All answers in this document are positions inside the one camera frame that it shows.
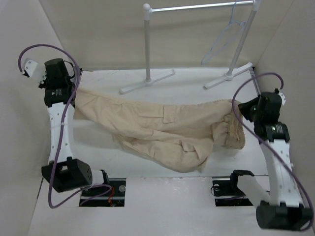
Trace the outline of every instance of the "black mount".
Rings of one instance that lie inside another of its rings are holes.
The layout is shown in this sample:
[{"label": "black mount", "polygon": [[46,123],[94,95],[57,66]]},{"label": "black mount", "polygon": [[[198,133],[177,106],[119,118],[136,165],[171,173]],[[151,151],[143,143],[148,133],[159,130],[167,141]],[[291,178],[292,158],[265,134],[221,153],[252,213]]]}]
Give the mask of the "black mount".
[{"label": "black mount", "polygon": [[230,175],[230,184],[231,184],[231,188],[234,191],[241,191],[237,187],[238,176],[255,176],[255,175],[251,171],[234,170],[233,173]]},{"label": "black mount", "polygon": [[51,107],[55,103],[67,103],[73,90],[74,83],[71,81],[68,70],[62,58],[56,58],[45,62],[46,79],[38,87],[45,89],[45,104]]},{"label": "black mount", "polygon": [[239,110],[246,120],[254,122],[254,132],[263,140],[274,139],[290,141],[289,131],[285,124],[278,122],[282,99],[279,90],[262,92],[257,98],[239,104]]},{"label": "black mount", "polygon": [[288,207],[281,203],[280,206],[270,206],[261,201],[256,209],[257,223],[262,229],[300,231],[312,217],[311,209],[303,205]]},{"label": "black mount", "polygon": [[[47,182],[53,169],[53,162],[41,168],[41,173]],[[107,173],[103,172],[104,183],[109,184]],[[84,188],[92,185],[92,171],[88,164],[78,159],[68,157],[64,162],[58,162],[54,175],[53,188],[58,192],[65,192],[76,188]]]}]

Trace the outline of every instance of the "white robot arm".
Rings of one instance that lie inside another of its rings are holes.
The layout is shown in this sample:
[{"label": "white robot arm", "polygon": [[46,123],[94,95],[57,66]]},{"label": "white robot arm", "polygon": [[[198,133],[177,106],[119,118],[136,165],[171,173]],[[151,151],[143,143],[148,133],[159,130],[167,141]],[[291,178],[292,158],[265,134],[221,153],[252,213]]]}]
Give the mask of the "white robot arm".
[{"label": "white robot arm", "polygon": [[[52,59],[41,65],[31,59],[24,63],[24,75],[33,78],[45,89],[45,104],[50,117],[51,150],[47,166],[42,167],[42,175],[49,182],[59,144],[62,116],[65,105],[74,88],[63,59]],[[68,107],[63,122],[63,138],[53,188],[57,192],[85,188],[99,184],[109,184],[104,170],[91,170],[90,166],[78,159],[74,150],[72,121],[74,99]]]},{"label": "white robot arm", "polygon": [[[279,91],[263,92],[257,98],[239,105],[245,119],[254,122],[254,132],[272,147],[290,170],[289,131],[278,122],[282,98]],[[313,218],[311,209],[304,207],[299,189],[284,165],[260,143],[264,153],[269,183],[268,194],[250,171],[234,171],[230,176],[232,189],[241,190],[256,207],[256,219],[263,229],[299,231]]]}]

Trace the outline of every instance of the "white wall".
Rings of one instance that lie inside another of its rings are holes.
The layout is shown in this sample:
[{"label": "white wall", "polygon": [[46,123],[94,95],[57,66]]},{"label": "white wall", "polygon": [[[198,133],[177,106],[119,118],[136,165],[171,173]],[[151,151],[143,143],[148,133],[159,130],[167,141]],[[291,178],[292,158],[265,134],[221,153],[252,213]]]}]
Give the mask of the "white wall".
[{"label": "white wall", "polygon": [[[287,103],[280,120],[289,128],[294,170],[315,204],[314,13],[314,0],[294,0],[259,60],[256,72],[274,71],[284,79]],[[258,83],[262,91],[279,87],[275,77],[263,78]]]},{"label": "white wall", "polygon": [[[60,46],[38,0],[0,0],[0,230],[25,236],[47,163],[49,120],[43,91],[21,76],[19,53],[35,43]],[[57,57],[50,49],[27,54],[38,61]]]},{"label": "white wall", "polygon": [[[62,45],[84,68],[144,67],[142,5],[152,8],[232,0],[40,0]],[[293,0],[263,0],[238,60],[255,65]],[[251,6],[236,7],[235,19],[248,18]],[[226,27],[231,8],[153,14],[152,66],[200,66]],[[222,40],[238,31],[229,30]],[[239,38],[208,66],[229,66]]]}]

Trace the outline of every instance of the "wire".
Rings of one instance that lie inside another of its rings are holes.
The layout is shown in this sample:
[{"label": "wire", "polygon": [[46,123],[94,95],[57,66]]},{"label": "wire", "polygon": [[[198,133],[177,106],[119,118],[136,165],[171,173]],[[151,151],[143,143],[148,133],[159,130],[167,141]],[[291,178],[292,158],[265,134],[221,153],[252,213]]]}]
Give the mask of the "wire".
[{"label": "wire", "polygon": [[[75,87],[74,87],[74,90],[70,96],[70,98],[68,99],[65,107],[64,107],[64,110],[63,110],[63,114],[62,114],[62,118],[61,118],[61,126],[60,126],[60,135],[59,135],[59,142],[58,142],[58,146],[57,146],[57,151],[56,151],[56,155],[55,155],[55,159],[54,159],[54,164],[53,164],[53,167],[52,167],[52,171],[51,171],[51,174],[50,174],[50,181],[49,181],[49,189],[48,189],[48,205],[51,209],[55,209],[59,206],[61,206],[62,204],[64,204],[65,202],[67,202],[70,198],[72,198],[74,195],[76,195],[77,193],[80,193],[82,192],[83,190],[86,190],[86,189],[89,189],[89,188],[96,188],[96,187],[108,187],[109,189],[102,193],[101,195],[104,195],[106,193],[108,193],[109,191],[111,191],[112,187],[108,184],[98,184],[98,185],[94,185],[92,187],[88,186],[88,187],[85,187],[85,188],[82,188],[82,189],[79,189],[78,191],[74,192],[73,194],[71,194],[69,197],[67,197],[66,199],[64,199],[63,201],[61,201],[60,203],[56,204],[56,205],[53,205],[52,203],[52,190],[53,190],[53,182],[54,182],[54,178],[55,178],[55,172],[56,172],[56,167],[57,167],[57,162],[58,162],[58,157],[59,157],[59,154],[60,154],[60,150],[61,150],[61,145],[62,145],[62,141],[63,141],[63,128],[64,128],[64,119],[65,119],[65,115],[66,115],[66,112],[67,112],[67,109],[72,101],[72,99],[74,98],[75,94],[76,94],[76,91],[78,90],[78,87],[80,85],[80,80],[81,80],[81,69],[79,67],[79,65],[77,64],[77,62],[75,61],[75,59],[69,54],[67,53],[65,50],[61,49],[61,48],[58,48],[54,45],[50,45],[50,44],[35,44],[35,45],[32,45],[32,46],[29,46],[27,47],[26,49],[24,49],[20,55],[19,55],[19,58],[18,58],[18,67],[19,67],[19,70],[22,74],[25,74],[24,70],[22,69],[22,64],[21,64],[21,61],[22,61],[22,56],[24,55],[24,53],[26,53],[28,50],[32,49],[32,48],[37,48],[37,47],[48,47],[48,48],[53,48],[53,49],[56,49],[62,53],[64,53],[67,57],[69,57],[72,61],[73,61],[73,64],[74,64],[74,79],[75,79]],[[94,197],[97,197],[97,196],[93,196],[93,197],[90,197],[88,199],[86,199],[85,201],[83,202],[86,202]]]},{"label": "wire", "polygon": [[[228,46],[229,44],[231,44],[236,37],[243,31],[243,29],[245,28],[246,22],[247,21],[243,21],[243,22],[238,22],[238,21],[234,21],[233,20],[233,14],[234,14],[234,7],[236,5],[236,3],[239,0],[236,0],[235,3],[233,4],[232,7],[232,12],[231,12],[231,16],[230,16],[230,20],[228,22],[228,25],[225,27],[225,29],[221,32],[221,34],[218,36],[218,38],[216,39],[216,41],[214,42],[214,44],[212,45],[211,49],[206,53],[206,55],[203,57],[203,59],[201,60],[201,65],[204,65],[205,63],[208,63],[214,56],[216,56],[217,54],[219,54],[226,46]],[[217,50],[216,52],[212,53],[213,49],[215,48],[215,46],[219,43],[219,41],[221,40],[221,38],[223,37],[223,35],[225,34],[225,32],[231,27],[232,24],[238,24],[239,26],[241,26],[242,28],[234,34],[233,37],[231,37],[219,50]]]},{"label": "wire", "polygon": [[112,206],[112,204],[113,204],[114,193],[115,193],[115,188],[112,187],[112,193],[108,197],[108,202],[110,203],[110,206]]},{"label": "wire", "polygon": [[213,189],[213,191],[215,191],[215,188],[216,188],[215,186],[212,186],[212,187],[210,188],[210,192],[211,192],[212,196],[215,196],[215,193],[214,193],[214,192],[212,193],[212,189]]},{"label": "wire", "polygon": [[268,144],[266,143],[261,137],[259,137],[258,135],[256,135],[247,125],[245,125],[242,121],[242,119],[240,118],[240,116],[238,115],[238,109],[236,108],[235,106],[235,99],[236,99],[236,96],[237,94],[240,92],[240,90],[246,85],[248,84],[250,81],[254,80],[254,79],[259,79],[263,76],[266,76],[266,75],[275,75],[279,78],[280,82],[281,82],[281,87],[280,89],[283,89],[284,87],[284,80],[283,78],[277,74],[277,73],[274,73],[274,72],[267,72],[267,73],[263,73],[263,74],[260,74],[260,75],[257,75],[257,76],[253,76],[252,78],[248,79],[247,81],[245,81],[235,92],[233,98],[232,98],[232,109],[233,109],[233,112],[235,114],[235,117],[238,119],[238,121],[244,126],[244,128],[247,129],[247,131],[249,131],[254,137],[256,137],[259,142],[261,142],[263,145],[265,145],[273,154],[274,156],[277,158],[277,160],[283,165],[283,167],[285,168],[286,171],[288,171],[288,173],[290,174],[290,176],[295,180],[297,186],[301,189],[301,191],[303,192],[308,204],[309,204],[309,208],[310,210],[312,211],[312,218],[310,220],[310,223],[307,227],[305,227],[304,229],[301,229],[300,231],[306,231],[308,230],[309,228],[312,227],[313,225],[313,222],[314,222],[314,208],[313,208],[313,204],[312,204],[312,201],[311,201],[311,198],[309,197],[306,189],[304,188],[304,186],[302,185],[302,183],[300,182],[300,180],[298,179],[298,177],[293,173],[293,171],[290,169],[290,167],[288,165],[285,164],[285,162],[282,160],[282,158],[279,156],[279,154]]}]

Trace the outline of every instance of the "purple cable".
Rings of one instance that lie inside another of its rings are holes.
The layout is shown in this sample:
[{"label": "purple cable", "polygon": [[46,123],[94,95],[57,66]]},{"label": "purple cable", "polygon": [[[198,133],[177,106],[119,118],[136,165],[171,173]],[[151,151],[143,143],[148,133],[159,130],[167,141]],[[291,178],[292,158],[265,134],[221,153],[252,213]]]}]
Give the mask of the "purple cable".
[{"label": "purple cable", "polygon": [[298,179],[298,177],[293,173],[293,171],[290,169],[289,166],[287,166],[285,164],[285,162],[282,160],[282,158],[277,154],[277,152],[268,144],[266,143],[262,138],[260,138],[258,135],[256,135],[247,125],[245,125],[242,121],[242,119],[240,118],[240,116],[238,115],[238,109],[235,107],[235,98],[237,96],[237,94],[239,93],[239,91],[246,85],[248,84],[250,81],[254,80],[254,79],[258,79],[260,77],[263,77],[265,75],[275,75],[279,78],[279,80],[281,81],[281,87],[280,89],[283,89],[284,87],[284,80],[283,78],[275,73],[275,72],[267,72],[267,73],[263,73],[263,74],[260,74],[260,75],[257,75],[257,76],[253,76],[251,79],[245,81],[235,92],[234,96],[233,96],[233,99],[232,99],[232,108],[233,108],[233,112],[236,116],[236,118],[238,119],[238,121],[252,134],[254,135],[263,145],[265,145],[273,154],[274,156],[278,159],[278,161],[283,165],[283,167],[286,169],[286,171],[289,172],[289,174],[291,175],[291,177],[295,180],[295,182],[297,183],[298,187],[302,190],[308,204],[309,204],[309,207],[313,213],[313,217],[312,219],[310,220],[310,223],[307,227],[305,227],[304,229],[301,229],[301,231],[306,231],[308,230],[309,228],[312,227],[313,225],[313,222],[314,222],[314,208],[313,208],[313,205],[312,205],[312,201],[311,201],[311,198],[309,197],[308,193],[306,192],[304,186],[302,185],[302,183],[300,182],[300,180]]},{"label": "purple cable", "polygon": [[[51,171],[51,175],[50,175],[50,181],[49,181],[49,189],[48,189],[48,205],[51,209],[55,209],[59,206],[61,206],[62,204],[64,204],[66,201],[68,201],[70,198],[72,198],[74,195],[76,195],[77,193],[79,192],[82,192],[83,190],[86,190],[86,189],[89,189],[91,187],[86,187],[86,188],[82,188],[82,189],[79,189],[78,191],[76,191],[75,193],[71,194],[69,197],[67,197],[65,200],[63,200],[62,202],[60,202],[59,204],[57,205],[53,205],[52,204],[52,189],[53,189],[53,182],[54,182],[54,177],[55,177],[55,172],[56,172],[56,166],[57,166],[57,161],[58,161],[58,157],[59,157],[59,153],[60,153],[60,149],[61,149],[61,145],[62,145],[62,141],[63,141],[63,123],[64,123],[64,119],[65,119],[65,114],[67,112],[67,109],[71,103],[71,100],[73,99],[73,97],[75,96],[75,93],[79,87],[79,84],[80,84],[80,80],[81,80],[81,70],[80,70],[80,67],[78,66],[77,62],[75,61],[75,59],[69,54],[67,53],[65,50],[63,49],[60,49],[56,46],[53,46],[53,45],[50,45],[50,44],[35,44],[35,45],[32,45],[32,46],[29,46],[27,47],[26,49],[24,49],[20,55],[19,55],[19,59],[18,59],[18,67],[19,67],[19,70],[21,73],[23,73],[23,69],[22,69],[22,64],[21,64],[21,61],[22,61],[22,56],[24,55],[25,52],[27,52],[28,50],[32,49],[32,48],[37,48],[37,47],[48,47],[48,48],[53,48],[53,49],[56,49],[62,53],[64,53],[67,57],[69,57],[73,63],[74,63],[74,79],[75,79],[75,87],[74,87],[74,90],[69,98],[69,100],[67,101],[65,107],[64,107],[64,110],[63,110],[63,114],[62,114],[62,118],[61,118],[61,127],[60,127],[60,135],[59,135],[59,142],[58,142],[58,146],[57,146],[57,152],[56,152],[56,156],[55,156],[55,160],[54,160],[54,164],[53,164],[53,168],[52,168],[52,171]],[[86,201],[88,200],[91,200],[92,198],[94,197],[98,197],[98,196],[101,196],[101,195],[104,195],[106,193],[108,193],[109,191],[112,190],[112,186],[108,185],[108,184],[99,184],[99,185],[95,185],[93,186],[92,188],[95,188],[95,187],[108,187],[109,189],[100,194],[100,195],[97,195],[97,196],[93,196],[93,197],[90,197],[88,199],[86,199],[85,201],[83,201],[82,203],[85,203]]]}]

